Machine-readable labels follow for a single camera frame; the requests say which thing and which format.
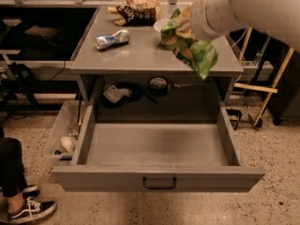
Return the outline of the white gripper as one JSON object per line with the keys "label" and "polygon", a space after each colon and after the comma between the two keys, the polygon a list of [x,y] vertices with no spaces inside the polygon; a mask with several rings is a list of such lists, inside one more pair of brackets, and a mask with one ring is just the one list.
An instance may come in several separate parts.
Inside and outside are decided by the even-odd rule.
{"label": "white gripper", "polygon": [[191,29],[177,27],[177,36],[213,40],[247,26],[233,14],[231,0],[194,0],[181,12],[180,23],[188,22]]}

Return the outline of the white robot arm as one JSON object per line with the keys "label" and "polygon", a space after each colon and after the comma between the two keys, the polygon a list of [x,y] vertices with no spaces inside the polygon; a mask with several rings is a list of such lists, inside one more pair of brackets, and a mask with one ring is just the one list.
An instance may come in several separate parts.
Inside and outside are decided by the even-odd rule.
{"label": "white robot arm", "polygon": [[194,0],[175,24],[203,40],[252,27],[300,52],[300,0]]}

